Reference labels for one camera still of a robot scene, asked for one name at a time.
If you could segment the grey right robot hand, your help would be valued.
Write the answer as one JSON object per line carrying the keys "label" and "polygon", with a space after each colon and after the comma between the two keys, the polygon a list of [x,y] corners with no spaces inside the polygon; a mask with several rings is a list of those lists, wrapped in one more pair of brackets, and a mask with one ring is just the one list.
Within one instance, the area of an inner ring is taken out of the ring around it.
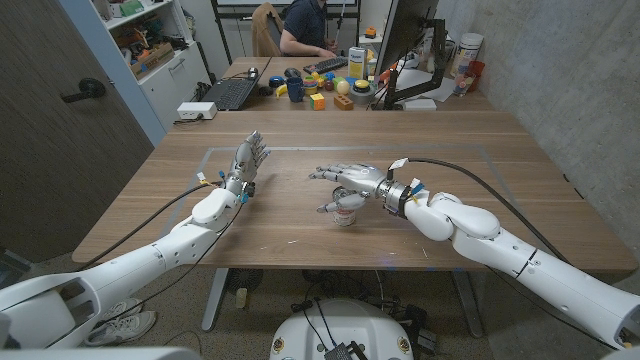
{"label": "grey right robot hand", "polygon": [[399,196],[390,192],[391,186],[386,175],[379,169],[367,164],[334,164],[318,166],[314,173],[309,175],[311,179],[326,179],[340,183],[345,189],[355,191],[334,202],[319,206],[319,213],[335,212],[338,210],[356,210],[362,207],[367,198],[384,197],[384,203],[396,210],[400,204]]}

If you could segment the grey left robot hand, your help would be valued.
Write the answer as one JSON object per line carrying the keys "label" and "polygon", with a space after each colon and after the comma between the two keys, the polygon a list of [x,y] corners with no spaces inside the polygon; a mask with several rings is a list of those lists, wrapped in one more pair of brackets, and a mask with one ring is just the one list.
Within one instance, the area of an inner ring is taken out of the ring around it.
{"label": "grey left robot hand", "polygon": [[240,195],[243,188],[253,182],[258,168],[269,154],[270,149],[262,143],[261,134],[254,131],[238,146],[224,180],[225,188]]}

